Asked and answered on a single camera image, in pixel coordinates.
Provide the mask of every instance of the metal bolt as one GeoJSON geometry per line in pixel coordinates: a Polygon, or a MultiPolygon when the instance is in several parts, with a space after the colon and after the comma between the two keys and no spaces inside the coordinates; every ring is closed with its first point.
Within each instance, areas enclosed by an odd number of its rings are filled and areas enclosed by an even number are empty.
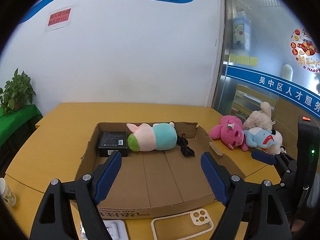
{"type": "Polygon", "coordinates": [[[239,181],[239,180],[240,180],[240,177],[239,177],[238,175],[232,175],[232,176],[231,176],[231,179],[232,179],[233,181],[239,181]]]}
{"type": "Polygon", "coordinates": [[[53,179],[51,180],[51,185],[57,185],[58,184],[58,179],[53,179]]]}
{"type": "Polygon", "coordinates": [[[90,174],[83,175],[82,179],[87,181],[87,180],[91,179],[91,175],[90,174]]]}
{"type": "Polygon", "coordinates": [[[265,181],[263,182],[263,184],[266,185],[267,187],[269,187],[269,186],[272,185],[271,182],[270,182],[270,180],[265,180],[265,181]]]}

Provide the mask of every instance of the plush toy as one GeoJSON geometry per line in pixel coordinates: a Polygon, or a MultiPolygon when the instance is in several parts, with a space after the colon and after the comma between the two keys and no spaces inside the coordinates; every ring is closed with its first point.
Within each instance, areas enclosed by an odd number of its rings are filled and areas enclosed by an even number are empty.
{"type": "Polygon", "coordinates": [[[264,151],[269,154],[280,154],[280,152],[286,152],[285,148],[282,146],[281,133],[276,131],[276,134],[272,134],[272,137],[277,144],[271,145],[268,149],[264,149],[264,151]]]}
{"type": "Polygon", "coordinates": [[[254,127],[260,127],[263,130],[271,130],[276,122],[271,121],[271,107],[268,102],[260,104],[260,111],[253,111],[247,120],[243,123],[243,130],[249,130],[254,127]]]}
{"type": "Polygon", "coordinates": [[[246,136],[245,143],[253,148],[268,149],[272,145],[276,145],[277,142],[273,139],[272,135],[276,134],[275,130],[263,130],[260,127],[254,127],[249,130],[245,130],[246,136]]]}
{"type": "Polygon", "coordinates": [[[225,115],[221,117],[220,124],[211,129],[209,135],[212,139],[220,139],[229,149],[233,150],[240,146],[246,152],[249,148],[245,144],[245,136],[242,131],[242,122],[233,115],[225,115]]]}
{"type": "Polygon", "coordinates": [[[155,123],[152,127],[147,123],[136,126],[127,123],[132,132],[128,137],[128,147],[134,152],[149,152],[153,150],[169,150],[177,143],[177,132],[174,123],[155,123]]]}

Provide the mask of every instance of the pink plush toy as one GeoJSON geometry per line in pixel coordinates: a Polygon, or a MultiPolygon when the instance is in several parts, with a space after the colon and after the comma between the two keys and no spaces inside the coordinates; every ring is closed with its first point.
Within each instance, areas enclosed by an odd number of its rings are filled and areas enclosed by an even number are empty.
{"type": "Polygon", "coordinates": [[[220,139],[229,149],[240,146],[246,152],[249,148],[245,144],[245,135],[242,130],[242,122],[233,115],[221,117],[220,124],[211,129],[209,135],[212,139],[220,139]]]}

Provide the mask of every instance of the potted plant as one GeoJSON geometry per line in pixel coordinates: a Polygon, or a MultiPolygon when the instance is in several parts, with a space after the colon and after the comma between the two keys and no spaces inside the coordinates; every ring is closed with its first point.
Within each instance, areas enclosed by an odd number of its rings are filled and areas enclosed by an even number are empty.
{"type": "Polygon", "coordinates": [[[32,104],[32,98],[36,95],[30,84],[30,77],[23,71],[18,74],[14,72],[12,81],[7,81],[4,90],[0,88],[0,108],[3,115],[11,114],[25,106],[27,101],[32,104]]]}

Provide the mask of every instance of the red sign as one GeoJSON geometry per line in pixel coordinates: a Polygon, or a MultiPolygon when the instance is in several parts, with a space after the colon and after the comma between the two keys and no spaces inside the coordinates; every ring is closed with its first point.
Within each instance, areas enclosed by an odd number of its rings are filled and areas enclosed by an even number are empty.
{"type": "Polygon", "coordinates": [[[48,26],[69,20],[70,11],[71,8],[50,15],[48,26]]]}

